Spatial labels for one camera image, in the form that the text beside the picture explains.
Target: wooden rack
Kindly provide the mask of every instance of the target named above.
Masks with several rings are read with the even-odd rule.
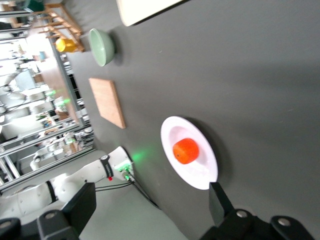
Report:
[[[46,38],[61,38],[61,39],[72,39],[77,47],[76,52],[84,52],[85,48],[80,41],[82,35],[81,27],[67,12],[65,7],[61,3],[47,3],[44,5],[44,11],[37,11],[33,14],[40,15],[45,14],[47,16],[39,17],[39,20],[48,20],[46,25],[36,26],[35,29],[47,28],[48,30],[40,31],[40,33],[53,33],[51,36]],[[59,9],[61,14],[58,14],[54,9]],[[63,34],[61,30],[65,30],[68,35]]]

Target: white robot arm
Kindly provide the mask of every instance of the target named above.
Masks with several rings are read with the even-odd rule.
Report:
[[[96,183],[104,178],[129,181],[134,175],[132,162],[126,151],[117,149],[85,165],[71,175],[61,174],[45,183],[0,197],[0,219],[21,218],[43,209],[56,201],[67,203],[86,183]]]

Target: gray surface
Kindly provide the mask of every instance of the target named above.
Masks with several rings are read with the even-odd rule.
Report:
[[[174,115],[208,134],[235,205],[265,221],[292,216],[320,238],[319,1],[190,0],[131,27],[116,0],[65,5],[86,45],[98,28],[117,46],[104,67],[90,51],[68,55],[97,146],[126,148],[146,191],[185,236],[198,239],[213,221],[208,192],[185,183],[162,149],[161,124]],[[100,117],[90,77],[115,81],[126,129]]]

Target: orange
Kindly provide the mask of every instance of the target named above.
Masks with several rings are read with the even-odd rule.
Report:
[[[189,164],[199,156],[198,144],[191,138],[184,138],[173,145],[174,157],[182,164]]]

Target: yellow object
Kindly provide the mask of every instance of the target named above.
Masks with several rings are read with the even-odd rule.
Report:
[[[73,53],[77,49],[77,46],[72,39],[59,38],[55,42],[55,48],[60,53]]]

